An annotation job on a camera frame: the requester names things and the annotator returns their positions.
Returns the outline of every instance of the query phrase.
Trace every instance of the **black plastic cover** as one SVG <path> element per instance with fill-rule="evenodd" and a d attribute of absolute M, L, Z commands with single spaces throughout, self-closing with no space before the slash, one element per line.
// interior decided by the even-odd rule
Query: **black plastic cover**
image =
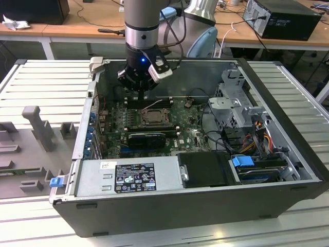
<path fill-rule="evenodd" d="M 235 185 L 230 164 L 230 156 L 224 152 L 179 153 L 180 166 L 187 168 L 189 180 L 184 188 L 217 187 Z"/>

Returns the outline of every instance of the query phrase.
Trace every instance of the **paper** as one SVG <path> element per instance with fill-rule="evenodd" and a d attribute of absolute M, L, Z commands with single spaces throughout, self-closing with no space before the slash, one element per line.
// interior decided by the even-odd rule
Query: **paper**
<path fill-rule="evenodd" d="M 26 21 L 14 21 L 9 18 L 6 18 L 4 15 L 4 21 L 2 22 L 8 29 L 16 31 L 16 29 L 29 28 L 28 22 Z"/>
<path fill-rule="evenodd" d="M 116 161 L 108 161 L 108 162 L 101 162 L 100 169 L 115 169 L 115 166 L 117 165 Z"/>

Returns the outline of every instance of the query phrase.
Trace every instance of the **power supply label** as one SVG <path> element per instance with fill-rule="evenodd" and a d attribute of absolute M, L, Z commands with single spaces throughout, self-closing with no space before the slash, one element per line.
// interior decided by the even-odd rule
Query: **power supply label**
<path fill-rule="evenodd" d="M 116 193 L 156 190 L 154 163 L 117 165 L 115 167 Z"/>

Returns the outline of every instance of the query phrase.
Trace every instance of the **circuit board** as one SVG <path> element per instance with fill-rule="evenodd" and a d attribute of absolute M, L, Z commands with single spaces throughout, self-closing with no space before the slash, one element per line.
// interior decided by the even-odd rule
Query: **circuit board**
<path fill-rule="evenodd" d="M 170 108 L 152 108 L 149 110 L 149 118 L 144 117 L 146 110 L 127 109 L 123 102 L 110 105 L 106 116 L 108 128 L 103 131 L 107 141 L 107 158 L 173 156 L 179 152 L 209 151 L 207 138 L 202 134 L 199 125 L 202 109 L 199 105 L 186 108 L 185 103 L 185 99 L 174 99 Z M 145 120 L 150 120 L 149 124 L 152 123 L 156 127 L 162 125 L 164 129 L 175 130 L 154 131 L 145 127 L 144 131 L 141 131 Z M 129 148 L 127 139 L 137 129 L 139 133 L 166 133 L 166 145 L 153 150 Z"/>

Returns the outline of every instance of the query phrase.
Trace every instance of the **black cable on desk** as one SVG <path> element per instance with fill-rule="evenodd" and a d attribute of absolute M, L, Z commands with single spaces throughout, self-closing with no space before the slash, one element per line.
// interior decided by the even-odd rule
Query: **black cable on desk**
<path fill-rule="evenodd" d="M 90 25 L 94 25 L 94 26 L 100 26 L 100 27 L 124 27 L 124 26 L 104 26 L 104 25 L 100 25 L 100 24 L 96 24 L 96 23 L 92 23 L 92 22 L 89 22 L 85 17 L 83 17 L 83 16 L 81 16 L 80 15 L 80 12 L 82 11 L 82 10 L 84 10 L 84 7 L 81 5 L 81 4 L 79 4 L 76 0 L 73 0 L 77 5 L 79 5 L 79 7 L 81 8 L 80 10 L 78 10 L 78 12 L 77 12 L 77 16 L 79 17 L 79 18 L 81 18 L 84 22 L 87 22 L 88 24 L 90 24 Z"/>
<path fill-rule="evenodd" d="M 265 49 L 267 52 L 270 53 L 270 51 L 266 48 L 266 46 L 264 45 L 264 43 L 263 43 L 263 42 L 261 41 L 261 39 L 259 38 L 258 33 L 256 32 L 256 30 L 255 30 L 255 23 L 256 23 L 256 21 L 253 22 L 252 30 L 253 30 L 253 32 L 255 33 L 257 39 L 259 40 L 259 42 L 260 42 L 260 43 L 262 44 L 262 46 L 264 47 L 264 49 Z"/>

